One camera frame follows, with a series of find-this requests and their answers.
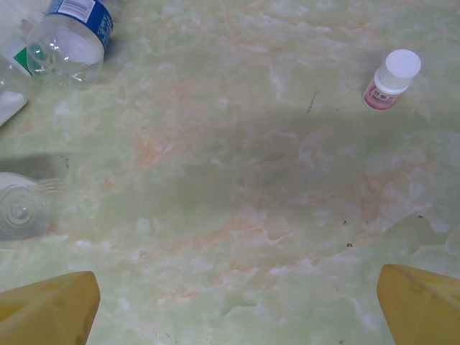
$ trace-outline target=blue bottle label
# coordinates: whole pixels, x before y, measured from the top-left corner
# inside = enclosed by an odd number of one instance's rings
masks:
[[[52,0],[47,14],[62,14],[74,18],[89,28],[107,48],[114,22],[99,0]]]

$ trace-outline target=plastic water bottle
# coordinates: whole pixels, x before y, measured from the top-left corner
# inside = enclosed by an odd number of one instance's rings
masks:
[[[60,86],[95,83],[113,28],[100,0],[53,0],[27,37],[28,68]]]
[[[30,13],[0,44],[0,126],[21,110],[29,99],[30,73],[25,40],[41,18],[43,14],[40,12]]]
[[[0,172],[0,242],[45,235],[50,227],[50,197],[46,185]]]

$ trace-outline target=green marble surface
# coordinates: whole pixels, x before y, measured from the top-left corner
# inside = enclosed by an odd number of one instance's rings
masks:
[[[0,128],[3,171],[65,184],[0,290],[94,271],[88,345],[392,344],[383,264],[460,277],[459,33],[454,0],[130,1],[97,85]]]

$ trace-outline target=white bottle cap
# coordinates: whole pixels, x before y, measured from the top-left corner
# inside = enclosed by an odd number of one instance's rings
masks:
[[[421,67],[422,62],[414,52],[407,49],[395,50],[380,67],[379,81],[387,88],[407,88]]]

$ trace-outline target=small white pill bottle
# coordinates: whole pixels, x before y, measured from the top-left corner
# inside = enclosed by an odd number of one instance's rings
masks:
[[[409,88],[421,67],[422,62],[414,52],[407,49],[394,50],[375,71],[374,78],[363,94],[364,103],[376,111],[390,109]]]

